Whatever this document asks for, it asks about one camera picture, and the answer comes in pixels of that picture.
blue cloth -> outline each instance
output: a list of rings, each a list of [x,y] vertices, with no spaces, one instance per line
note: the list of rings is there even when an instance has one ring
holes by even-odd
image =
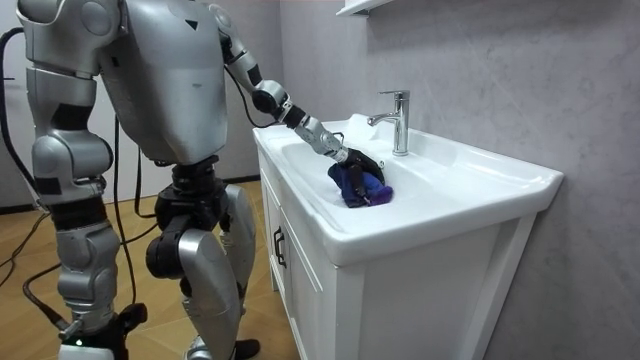
[[[363,182],[368,201],[359,197],[353,190],[347,169],[334,164],[329,168],[328,174],[342,191],[342,198],[350,208],[386,204],[393,197],[393,189],[390,186],[382,185],[378,178],[367,172],[363,173]]]

humanoid robot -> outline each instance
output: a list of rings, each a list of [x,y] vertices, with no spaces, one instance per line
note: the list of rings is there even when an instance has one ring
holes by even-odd
[[[121,241],[102,201],[113,155],[87,130],[98,75],[127,135],[149,159],[174,165],[155,207],[162,235],[146,262],[156,278],[179,280],[198,332],[185,359],[254,355],[257,341],[236,336],[255,227],[242,189],[223,184],[213,167],[227,135],[225,66],[258,110],[342,164],[358,195],[366,196],[362,172],[384,182],[381,170],[263,79],[228,14],[207,0],[19,0],[17,13],[33,62],[33,173],[56,228],[58,291],[72,313],[71,324],[58,324],[59,359],[127,359],[126,335],[146,318],[142,304],[120,314],[113,307]],[[217,224],[222,246],[212,234]]]

cabinet handle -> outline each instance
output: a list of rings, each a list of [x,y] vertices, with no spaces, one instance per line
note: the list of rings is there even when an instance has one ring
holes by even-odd
[[[282,234],[282,227],[278,227],[278,230],[276,230],[276,232],[273,233],[273,248],[277,249],[278,248],[278,235]]]
[[[280,251],[280,243],[284,241],[284,234],[282,233],[282,228],[278,228],[278,230],[273,234],[273,246],[276,252],[276,257],[278,258],[278,264],[287,268],[287,262],[284,260],[284,255]]]

sink countertop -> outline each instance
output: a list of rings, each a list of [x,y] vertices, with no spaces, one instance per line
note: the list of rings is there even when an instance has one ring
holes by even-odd
[[[344,133],[346,146],[384,162],[393,200],[358,209],[346,207],[327,175],[333,160],[317,155],[285,126],[254,129],[259,150],[338,266],[535,214],[549,207],[562,182],[555,170],[416,130],[410,130],[410,154],[394,157],[393,125],[370,127],[366,119],[356,114],[324,123]]]

floor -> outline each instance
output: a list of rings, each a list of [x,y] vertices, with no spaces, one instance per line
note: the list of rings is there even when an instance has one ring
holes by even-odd
[[[262,351],[257,360],[298,360],[298,352],[291,335],[280,295],[271,290],[269,263],[264,234],[264,211],[260,183],[241,184],[247,190],[257,228],[256,262],[247,294],[247,313],[240,324],[240,338],[257,338]],[[143,199],[142,213],[153,212],[154,198]],[[121,204],[121,213],[127,238],[142,233],[154,220],[141,220],[133,212],[132,202]],[[109,218],[115,227],[113,206],[107,206]],[[40,213],[30,212],[0,217],[0,259],[9,258],[11,252],[24,239]],[[178,360],[195,335],[189,319],[180,304],[178,283],[153,278],[145,267],[145,251],[149,241],[158,236],[154,230],[130,245],[136,274],[138,301],[149,310],[149,321],[141,325],[127,340],[132,360]],[[49,219],[40,228],[18,257],[17,267],[9,281],[0,288],[0,359],[44,360],[56,359],[59,340],[56,329],[22,295],[22,283],[29,276],[58,260],[56,257],[53,224]],[[118,296],[116,309],[131,301],[131,284],[124,258],[118,255]],[[3,279],[8,266],[0,269]],[[57,272],[51,273],[32,285],[41,300],[60,314],[66,315],[62,300],[56,292]]]

